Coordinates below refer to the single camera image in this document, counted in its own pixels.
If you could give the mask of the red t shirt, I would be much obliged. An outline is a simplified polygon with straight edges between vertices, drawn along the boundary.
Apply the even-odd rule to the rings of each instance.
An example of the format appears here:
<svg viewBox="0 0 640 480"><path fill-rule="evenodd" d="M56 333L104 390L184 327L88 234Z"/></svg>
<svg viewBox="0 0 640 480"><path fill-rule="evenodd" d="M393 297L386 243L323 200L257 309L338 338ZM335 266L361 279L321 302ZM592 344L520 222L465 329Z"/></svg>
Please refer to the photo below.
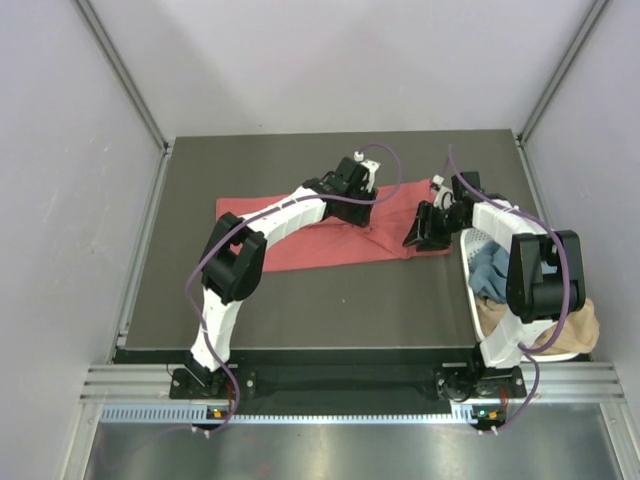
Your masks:
<svg viewBox="0 0 640 480"><path fill-rule="evenodd" d="M305 227L268 249L265 273L334 267L383 260L406 260L421 253L405 248L418 204L433 198L430 180L403 183L389 200L377 204L370 223L357 227L331 217Z"/></svg>

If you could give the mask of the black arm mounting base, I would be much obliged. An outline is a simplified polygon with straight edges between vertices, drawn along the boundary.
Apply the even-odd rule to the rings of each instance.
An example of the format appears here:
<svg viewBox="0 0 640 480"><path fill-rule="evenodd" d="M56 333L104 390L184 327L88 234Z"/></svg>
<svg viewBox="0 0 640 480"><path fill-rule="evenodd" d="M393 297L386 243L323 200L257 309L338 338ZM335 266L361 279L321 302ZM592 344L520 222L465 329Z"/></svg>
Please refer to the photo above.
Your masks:
<svg viewBox="0 0 640 480"><path fill-rule="evenodd" d="M340 390L415 392L455 401L526 396L519 367L487 367L475 347L396 347L233 349L226 366L214 371L188 356L171 375L169 397L229 399L232 378L246 400L275 392Z"/></svg>

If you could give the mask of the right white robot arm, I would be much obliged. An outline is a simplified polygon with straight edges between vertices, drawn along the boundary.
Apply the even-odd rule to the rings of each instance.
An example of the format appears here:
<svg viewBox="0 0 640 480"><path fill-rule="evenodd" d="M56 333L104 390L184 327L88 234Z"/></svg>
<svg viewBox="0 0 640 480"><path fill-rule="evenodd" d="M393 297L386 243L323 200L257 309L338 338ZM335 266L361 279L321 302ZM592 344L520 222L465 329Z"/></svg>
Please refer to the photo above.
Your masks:
<svg viewBox="0 0 640 480"><path fill-rule="evenodd" d="M484 193L475 171L454 175L446 186L431 181L433 198L419 203L404 244L419 251L448 248L458 232L480 231L505 251L506 311L480 339L464 374L469 388L487 396L516 381L525 354L547 349L568 316L586 303L581 241L557 231L500 195Z"/></svg>

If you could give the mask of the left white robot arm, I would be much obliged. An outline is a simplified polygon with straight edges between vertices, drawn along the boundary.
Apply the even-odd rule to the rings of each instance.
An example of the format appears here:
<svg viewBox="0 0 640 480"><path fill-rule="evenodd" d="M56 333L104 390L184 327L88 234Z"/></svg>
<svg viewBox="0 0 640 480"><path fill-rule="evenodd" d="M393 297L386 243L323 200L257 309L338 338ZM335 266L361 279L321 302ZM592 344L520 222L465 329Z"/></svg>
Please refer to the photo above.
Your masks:
<svg viewBox="0 0 640 480"><path fill-rule="evenodd" d="M329 218L350 225L369 224L378 190L380 164L362 152L343 158L321 178L312 178L290 195L253 213L227 212L216 221L198 263L203 305L194 308L196 339L178 383L207 398L229 381L230 341L243 302L258 287L268 250L297 231Z"/></svg>

